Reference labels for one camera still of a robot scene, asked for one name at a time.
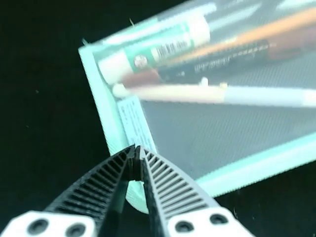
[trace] mesh surface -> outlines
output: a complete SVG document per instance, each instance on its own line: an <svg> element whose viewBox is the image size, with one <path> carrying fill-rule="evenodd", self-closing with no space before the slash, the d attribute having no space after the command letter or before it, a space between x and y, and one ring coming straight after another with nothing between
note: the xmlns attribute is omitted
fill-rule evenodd
<svg viewBox="0 0 316 237"><path fill-rule="evenodd" d="M316 89L315 62L315 53L305 54L236 73L223 81ZM142 106L159 154L195 179L316 131L315 109L157 102L142 102Z"/></svg>

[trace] barcode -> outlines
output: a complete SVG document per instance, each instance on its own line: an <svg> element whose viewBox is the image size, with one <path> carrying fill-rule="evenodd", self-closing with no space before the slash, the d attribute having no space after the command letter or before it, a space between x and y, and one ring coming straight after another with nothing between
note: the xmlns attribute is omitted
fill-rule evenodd
<svg viewBox="0 0 316 237"><path fill-rule="evenodd" d="M177 41L173 43L166 43L164 45L159 46L156 48L159 59L167 58L171 55L174 55L178 52L183 51L184 49L188 48L189 44L187 41Z"/></svg>

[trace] pencil case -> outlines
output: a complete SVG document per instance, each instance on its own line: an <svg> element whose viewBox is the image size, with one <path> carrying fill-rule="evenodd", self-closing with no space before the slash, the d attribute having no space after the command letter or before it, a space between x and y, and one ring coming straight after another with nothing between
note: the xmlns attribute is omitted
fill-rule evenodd
<svg viewBox="0 0 316 237"><path fill-rule="evenodd" d="M81 47L110 153L145 146L214 197L314 161L315 6L189 1ZM126 199L147 212L142 183Z"/></svg>

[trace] black background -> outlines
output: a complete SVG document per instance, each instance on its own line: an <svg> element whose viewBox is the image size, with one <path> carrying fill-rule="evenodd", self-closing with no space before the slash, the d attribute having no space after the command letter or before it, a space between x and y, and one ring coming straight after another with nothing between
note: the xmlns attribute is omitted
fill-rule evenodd
<svg viewBox="0 0 316 237"><path fill-rule="evenodd" d="M101 39L130 18L137 23L179 3L0 3L0 230L45 208L108 156L78 55L81 39ZM314 237L315 169L315 162L304 165L217 200L258 237ZM120 236L131 235L149 236L149 220L126 205Z"/></svg>

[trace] screw hole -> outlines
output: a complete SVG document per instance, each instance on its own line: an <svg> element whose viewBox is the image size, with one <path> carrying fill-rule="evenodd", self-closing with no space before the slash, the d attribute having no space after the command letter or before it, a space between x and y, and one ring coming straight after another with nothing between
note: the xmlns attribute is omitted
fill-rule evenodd
<svg viewBox="0 0 316 237"><path fill-rule="evenodd" d="M85 225L75 224L70 226L66 231L66 237L80 237L85 232Z"/></svg>
<svg viewBox="0 0 316 237"><path fill-rule="evenodd" d="M37 236L43 233L48 226L48 221L45 219L39 219L32 222L28 227L28 233L32 236Z"/></svg>
<svg viewBox="0 0 316 237"><path fill-rule="evenodd" d="M211 215L210 221L213 225L222 225L228 223L227 218L220 214Z"/></svg>
<svg viewBox="0 0 316 237"><path fill-rule="evenodd" d="M176 231L179 233L188 233L194 229L192 223L186 221L180 221L176 224Z"/></svg>

